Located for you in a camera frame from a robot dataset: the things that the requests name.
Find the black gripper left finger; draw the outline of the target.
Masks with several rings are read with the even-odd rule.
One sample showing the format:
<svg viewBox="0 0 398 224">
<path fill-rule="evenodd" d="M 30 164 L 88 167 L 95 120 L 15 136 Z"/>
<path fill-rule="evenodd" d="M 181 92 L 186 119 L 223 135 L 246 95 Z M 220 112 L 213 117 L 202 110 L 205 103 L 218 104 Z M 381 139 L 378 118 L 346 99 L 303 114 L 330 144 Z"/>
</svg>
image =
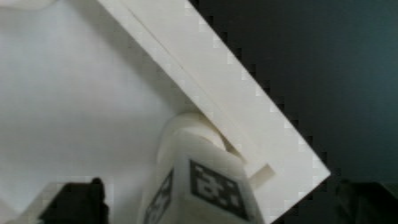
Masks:
<svg viewBox="0 0 398 224">
<path fill-rule="evenodd" d="M 99 178 L 86 183 L 69 182 L 38 215 L 42 224 L 108 224 L 104 184 Z"/>
</svg>

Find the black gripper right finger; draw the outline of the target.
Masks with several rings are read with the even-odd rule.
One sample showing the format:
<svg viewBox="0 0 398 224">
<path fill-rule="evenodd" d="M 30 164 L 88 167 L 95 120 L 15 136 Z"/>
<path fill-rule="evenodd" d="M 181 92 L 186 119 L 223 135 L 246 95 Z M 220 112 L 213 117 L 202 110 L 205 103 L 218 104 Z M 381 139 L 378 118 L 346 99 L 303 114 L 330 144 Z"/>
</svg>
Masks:
<svg viewBox="0 0 398 224">
<path fill-rule="evenodd" d="M 398 183 L 339 182 L 335 224 L 398 224 Z"/>
</svg>

